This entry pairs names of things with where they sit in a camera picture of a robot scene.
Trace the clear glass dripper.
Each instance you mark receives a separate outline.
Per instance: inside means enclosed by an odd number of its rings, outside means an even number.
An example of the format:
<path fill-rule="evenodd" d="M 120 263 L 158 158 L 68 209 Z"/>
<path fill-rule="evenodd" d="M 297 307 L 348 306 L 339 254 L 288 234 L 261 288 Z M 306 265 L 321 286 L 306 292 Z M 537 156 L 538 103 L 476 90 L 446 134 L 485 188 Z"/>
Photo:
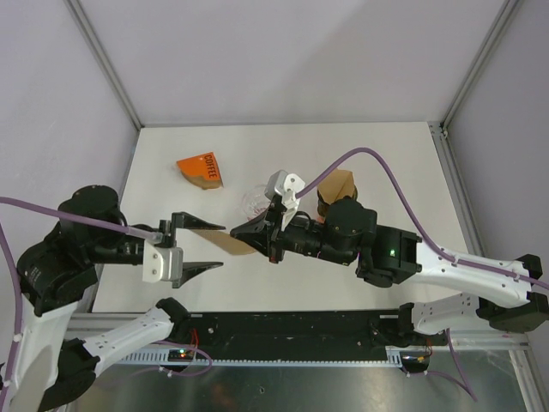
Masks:
<path fill-rule="evenodd" d="M 265 195 L 266 185 L 256 185 L 249 189 L 242 198 L 241 209 L 245 218 L 250 221 L 270 205 L 270 199 Z"/>

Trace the orange coffee filter box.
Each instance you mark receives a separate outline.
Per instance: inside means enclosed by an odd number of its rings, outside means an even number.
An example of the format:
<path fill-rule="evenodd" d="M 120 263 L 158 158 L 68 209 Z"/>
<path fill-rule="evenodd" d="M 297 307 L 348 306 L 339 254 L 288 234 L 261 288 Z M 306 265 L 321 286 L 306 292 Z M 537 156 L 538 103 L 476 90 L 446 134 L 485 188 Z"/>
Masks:
<path fill-rule="evenodd" d="M 203 190 L 214 190 L 223 186 L 220 168 L 213 152 L 176 161 L 176 166 L 186 180 Z"/>

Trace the dark green dripper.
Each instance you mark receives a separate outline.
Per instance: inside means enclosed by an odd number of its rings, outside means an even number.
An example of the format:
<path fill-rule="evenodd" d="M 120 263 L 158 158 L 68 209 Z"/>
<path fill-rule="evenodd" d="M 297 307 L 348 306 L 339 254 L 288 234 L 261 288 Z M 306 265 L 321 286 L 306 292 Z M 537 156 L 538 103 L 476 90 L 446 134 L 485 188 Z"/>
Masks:
<path fill-rule="evenodd" d="M 342 198 L 344 198 L 344 197 L 350 197 L 353 200 L 357 200 L 358 199 L 358 190 L 357 190 L 357 188 L 353 189 L 353 193 L 351 195 L 344 194 L 342 196 Z M 321 195 L 321 192 L 317 191 L 317 219 L 319 221 L 324 221 L 325 220 L 325 217 L 326 217 L 327 211 L 329 209 L 329 206 L 330 206 L 330 203 L 325 202 L 322 195 Z"/>

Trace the brown paper coffee filter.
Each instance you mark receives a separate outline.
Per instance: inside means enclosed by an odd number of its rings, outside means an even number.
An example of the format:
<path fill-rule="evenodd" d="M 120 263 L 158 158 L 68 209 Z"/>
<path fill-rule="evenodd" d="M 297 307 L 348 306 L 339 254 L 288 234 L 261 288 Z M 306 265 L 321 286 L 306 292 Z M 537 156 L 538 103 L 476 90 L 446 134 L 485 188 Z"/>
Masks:
<path fill-rule="evenodd" d="M 353 173 L 343 169 L 335 169 L 317 187 L 318 195 L 327 204 L 344 197 L 352 197 L 354 192 Z"/>

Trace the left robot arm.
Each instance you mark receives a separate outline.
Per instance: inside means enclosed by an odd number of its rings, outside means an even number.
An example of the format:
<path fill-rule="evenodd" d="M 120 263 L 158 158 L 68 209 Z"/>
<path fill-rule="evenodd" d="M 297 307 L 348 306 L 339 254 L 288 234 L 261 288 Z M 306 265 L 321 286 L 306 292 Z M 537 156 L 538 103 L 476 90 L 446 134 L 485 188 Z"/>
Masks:
<path fill-rule="evenodd" d="M 173 298 L 97 336 L 68 339 L 66 332 L 101 264 L 139 266 L 145 282 L 176 288 L 211 270 L 211 262 L 185 261 L 176 241 L 179 229 L 208 230 L 210 223 L 176 212 L 158 227 L 131 226 L 117 192 L 105 185 L 83 187 L 56 209 L 11 197 L 5 203 L 57 222 L 20 257 L 3 246 L 15 292 L 15 331 L 1 378 L 2 410 L 48 411 L 71 403 L 107 368 L 151 343 L 174 345 L 180 360 L 201 354 L 190 313 Z"/>

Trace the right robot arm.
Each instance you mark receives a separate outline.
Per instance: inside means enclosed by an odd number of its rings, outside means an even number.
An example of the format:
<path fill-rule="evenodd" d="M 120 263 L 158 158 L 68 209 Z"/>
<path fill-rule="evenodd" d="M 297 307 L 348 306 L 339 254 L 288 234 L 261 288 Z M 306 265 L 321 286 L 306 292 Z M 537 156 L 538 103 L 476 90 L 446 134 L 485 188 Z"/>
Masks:
<path fill-rule="evenodd" d="M 277 264 L 286 252 L 333 264 L 356 264 L 356 276 L 377 288 L 424 283 L 455 290 L 432 302 L 400 307 L 395 333 L 405 344 L 468 324 L 525 333 L 548 320 L 548 298 L 532 283 L 540 260 L 524 255 L 498 261 L 429 246 L 418 234 L 377 223 L 377 212 L 350 197 L 329 206 L 323 222 L 298 212 L 287 218 L 279 201 L 254 219 L 233 228 L 244 242 Z"/>

